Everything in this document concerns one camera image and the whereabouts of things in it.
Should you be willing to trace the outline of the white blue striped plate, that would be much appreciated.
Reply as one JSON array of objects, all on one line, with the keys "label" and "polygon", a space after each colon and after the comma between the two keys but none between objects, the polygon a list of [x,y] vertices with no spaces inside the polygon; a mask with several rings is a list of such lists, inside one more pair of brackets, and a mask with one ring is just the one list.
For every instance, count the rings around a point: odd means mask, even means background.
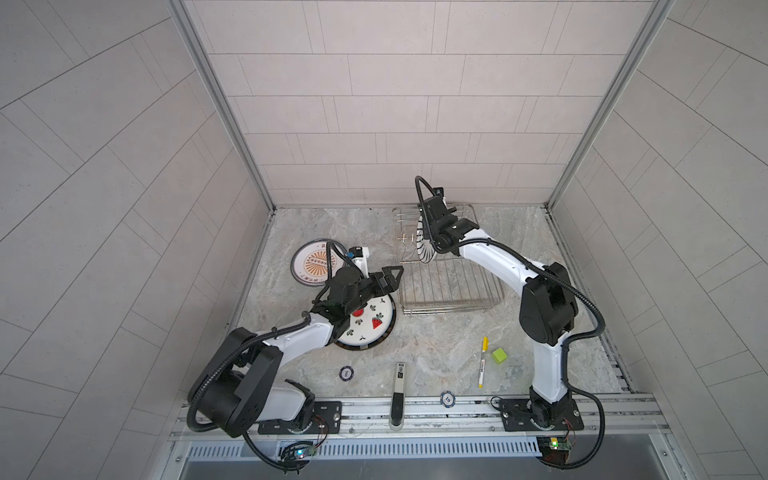
[{"label": "white blue striped plate", "polygon": [[416,254],[421,263],[430,263],[435,255],[436,251],[431,244],[431,240],[424,230],[423,217],[419,216],[415,234]]}]

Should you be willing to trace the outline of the small sunburst plate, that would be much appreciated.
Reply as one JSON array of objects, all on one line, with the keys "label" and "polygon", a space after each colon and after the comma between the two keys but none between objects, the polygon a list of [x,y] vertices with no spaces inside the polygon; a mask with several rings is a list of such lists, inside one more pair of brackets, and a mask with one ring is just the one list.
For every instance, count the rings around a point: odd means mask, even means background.
[{"label": "small sunburst plate", "polygon": [[334,276],[344,266],[343,256],[346,255],[347,249],[343,244],[334,242],[335,247],[330,248],[331,267],[328,267],[328,242],[329,239],[312,240],[294,253],[290,271],[298,283],[309,287],[322,287],[328,279],[328,272]]}]

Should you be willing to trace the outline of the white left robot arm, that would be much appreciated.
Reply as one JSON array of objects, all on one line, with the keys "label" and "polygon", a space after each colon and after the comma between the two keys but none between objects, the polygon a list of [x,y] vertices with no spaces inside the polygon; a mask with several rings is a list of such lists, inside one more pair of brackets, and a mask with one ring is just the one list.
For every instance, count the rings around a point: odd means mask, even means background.
[{"label": "white left robot arm", "polygon": [[220,429],[237,438],[257,423],[279,422],[303,431],[313,422],[315,395],[290,379],[277,385],[280,368],[339,340],[353,313],[390,297],[404,272],[397,265],[367,273],[363,251],[343,252],[334,240],[326,242],[325,253],[327,258],[337,255],[341,267],[327,271],[322,290],[299,322],[260,334],[239,327],[227,335],[188,393],[191,431]]}]

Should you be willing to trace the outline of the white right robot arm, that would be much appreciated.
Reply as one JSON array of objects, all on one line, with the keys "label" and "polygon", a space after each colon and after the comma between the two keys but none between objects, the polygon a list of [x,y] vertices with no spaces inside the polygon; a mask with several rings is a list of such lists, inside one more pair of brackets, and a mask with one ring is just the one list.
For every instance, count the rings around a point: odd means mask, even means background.
[{"label": "white right robot arm", "polygon": [[599,403],[599,398],[574,386],[568,377],[568,355],[572,343],[603,334],[606,323],[596,304],[577,290],[565,266],[542,264],[528,259],[493,239],[477,223],[456,216],[444,200],[444,190],[431,186],[421,176],[415,187],[420,212],[417,249],[422,262],[436,255],[452,254],[492,273],[518,294],[519,323],[534,343],[534,379],[526,401],[494,397],[496,409],[512,431],[564,429],[563,438],[544,445],[540,463],[558,470],[587,465],[602,446],[606,418],[598,406],[598,428],[594,446],[580,459],[571,461],[564,446],[583,424],[575,395]]}]

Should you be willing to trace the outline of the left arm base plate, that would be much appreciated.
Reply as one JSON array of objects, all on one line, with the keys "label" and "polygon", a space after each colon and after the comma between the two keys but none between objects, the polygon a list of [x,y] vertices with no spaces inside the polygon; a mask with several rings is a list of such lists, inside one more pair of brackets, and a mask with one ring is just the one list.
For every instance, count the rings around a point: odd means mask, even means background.
[{"label": "left arm base plate", "polygon": [[314,401],[303,407],[293,420],[258,422],[259,435],[337,434],[343,403],[341,401]]}]

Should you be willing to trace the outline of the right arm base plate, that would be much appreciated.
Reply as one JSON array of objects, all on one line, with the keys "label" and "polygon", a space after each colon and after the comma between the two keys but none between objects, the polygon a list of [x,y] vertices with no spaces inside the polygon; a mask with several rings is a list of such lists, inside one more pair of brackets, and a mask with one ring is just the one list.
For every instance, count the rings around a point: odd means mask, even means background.
[{"label": "right arm base plate", "polygon": [[550,403],[534,395],[522,399],[497,401],[504,430],[507,432],[544,432],[584,429],[584,423],[576,401],[566,394],[559,401]]}]

